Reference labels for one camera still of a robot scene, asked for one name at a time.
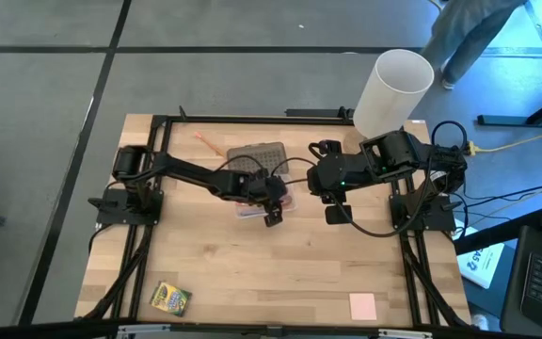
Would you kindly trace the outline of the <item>clear plastic pencil case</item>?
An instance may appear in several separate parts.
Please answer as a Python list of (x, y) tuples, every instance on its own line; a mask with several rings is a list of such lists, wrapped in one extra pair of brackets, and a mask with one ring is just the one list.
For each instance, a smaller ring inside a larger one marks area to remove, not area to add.
[[(227, 150), (227, 157), (229, 159), (233, 159), (238, 155), (248, 155), (254, 158), (261, 163), (269, 173), (272, 170), (276, 170), (274, 175), (278, 175), (286, 183), (292, 180), (287, 163), (283, 163), (281, 166), (279, 165), (281, 161), (287, 158), (285, 147), (281, 142), (250, 144)], [(255, 172), (260, 169), (253, 160), (247, 158), (233, 160), (226, 168), (228, 170), (241, 170), (247, 172)], [(258, 218), (266, 215), (263, 207), (238, 202), (235, 204), (235, 210), (238, 218)]]

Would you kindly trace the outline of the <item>orange pencil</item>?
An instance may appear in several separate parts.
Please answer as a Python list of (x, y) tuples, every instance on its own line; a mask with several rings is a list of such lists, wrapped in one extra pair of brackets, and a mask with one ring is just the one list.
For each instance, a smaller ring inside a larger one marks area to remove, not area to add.
[(219, 155), (219, 156), (221, 156), (223, 158), (227, 157), (226, 153), (222, 149), (220, 149), (213, 142), (208, 140), (202, 133), (196, 132), (195, 137), (198, 138), (202, 143), (204, 143), (212, 151), (214, 151), (215, 154), (217, 154), (217, 155)]

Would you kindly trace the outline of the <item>crayon box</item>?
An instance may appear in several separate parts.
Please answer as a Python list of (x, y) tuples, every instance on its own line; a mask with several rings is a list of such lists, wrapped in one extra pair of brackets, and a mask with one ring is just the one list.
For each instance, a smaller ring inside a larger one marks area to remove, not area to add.
[(183, 316), (191, 297), (191, 292), (161, 281), (153, 290), (150, 306), (171, 315)]

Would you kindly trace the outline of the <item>white shade table lamp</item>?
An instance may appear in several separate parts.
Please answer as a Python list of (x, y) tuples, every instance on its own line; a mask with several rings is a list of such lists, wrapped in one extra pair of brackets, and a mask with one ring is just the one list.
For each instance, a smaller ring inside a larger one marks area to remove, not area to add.
[(353, 114), (356, 130), (366, 138), (399, 130), (434, 80), (433, 67), (417, 53), (392, 49), (381, 54)]

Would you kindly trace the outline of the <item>black aluminium table frame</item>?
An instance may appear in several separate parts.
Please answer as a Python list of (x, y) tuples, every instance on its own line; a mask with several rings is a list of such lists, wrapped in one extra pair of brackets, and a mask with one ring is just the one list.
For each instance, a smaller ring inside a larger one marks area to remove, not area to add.
[[(238, 218), (235, 207), (206, 190), (165, 179), (162, 216), (152, 227), (146, 264), (129, 279), (118, 315), (105, 314), (114, 332), (122, 325), (169, 324), (171, 331), (285, 335), (378, 336), (379, 329), (426, 331), (454, 337), (444, 316), (431, 318), (422, 284), (403, 260), (405, 244), (425, 253), (431, 278), (463, 321), (470, 321), (452, 240), (440, 232), (418, 238), (387, 237), (390, 185), (347, 196), (355, 225), (329, 225), (321, 201), (307, 192), (308, 145), (342, 140), (351, 127), (332, 119), (281, 117), (166, 117), (153, 133), (169, 153), (213, 169), (221, 160), (195, 138), (202, 132), (223, 148), (279, 141), (289, 155), (296, 209), (280, 225)], [(183, 316), (150, 305), (159, 282), (192, 293)], [(377, 320), (350, 315), (349, 295), (373, 293)]]

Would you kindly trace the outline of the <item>pink sticky note pad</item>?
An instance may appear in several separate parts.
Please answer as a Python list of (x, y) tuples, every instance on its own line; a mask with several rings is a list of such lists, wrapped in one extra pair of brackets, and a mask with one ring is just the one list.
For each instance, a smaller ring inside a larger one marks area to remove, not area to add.
[(373, 293), (352, 293), (349, 295), (352, 320), (377, 320), (375, 295)]

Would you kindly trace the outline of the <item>white book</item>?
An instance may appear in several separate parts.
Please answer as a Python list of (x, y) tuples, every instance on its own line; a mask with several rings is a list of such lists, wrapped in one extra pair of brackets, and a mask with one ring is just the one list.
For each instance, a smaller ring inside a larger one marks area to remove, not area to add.
[(488, 289), (493, 281), (505, 245), (494, 244), (487, 248), (459, 254), (457, 263), (462, 276)]

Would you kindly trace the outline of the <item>silver metal bracket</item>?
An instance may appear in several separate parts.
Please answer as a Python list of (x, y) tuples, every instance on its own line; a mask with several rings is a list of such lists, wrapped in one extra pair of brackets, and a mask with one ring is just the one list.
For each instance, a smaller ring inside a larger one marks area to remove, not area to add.
[(382, 339), (433, 339), (433, 334), (426, 331), (379, 329), (378, 337)]
[(138, 334), (170, 331), (169, 324), (134, 324), (118, 327), (116, 339), (135, 339)]

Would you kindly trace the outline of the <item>person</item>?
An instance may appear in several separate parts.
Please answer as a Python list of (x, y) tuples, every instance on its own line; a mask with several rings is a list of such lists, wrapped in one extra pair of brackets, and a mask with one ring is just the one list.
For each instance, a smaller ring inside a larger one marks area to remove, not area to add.
[(420, 51), (451, 90), (528, 0), (447, 0)]

